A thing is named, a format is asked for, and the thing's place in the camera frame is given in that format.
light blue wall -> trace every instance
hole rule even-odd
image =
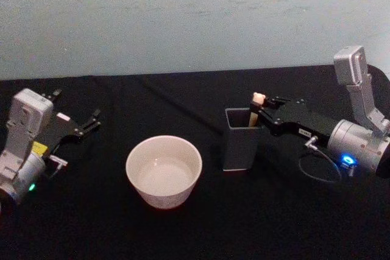
[[[331,63],[390,72],[390,0],[0,0],[0,79]]]

black table cloth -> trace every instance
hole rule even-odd
[[[375,67],[369,70],[375,104],[388,118],[390,83]],[[348,92],[330,65],[3,81],[1,149],[12,96],[25,87],[38,93],[61,88],[55,110],[77,122],[100,108],[102,127],[82,144],[59,149],[68,167],[49,183],[37,184],[19,206],[12,229],[0,230],[0,259],[390,255],[387,180],[313,181],[297,167],[305,141],[269,132],[261,136],[251,170],[222,171],[224,109],[248,107],[254,91],[300,97],[314,111],[353,121]],[[203,159],[192,194],[170,211],[144,203],[125,173],[132,148],[155,135],[183,137]]]

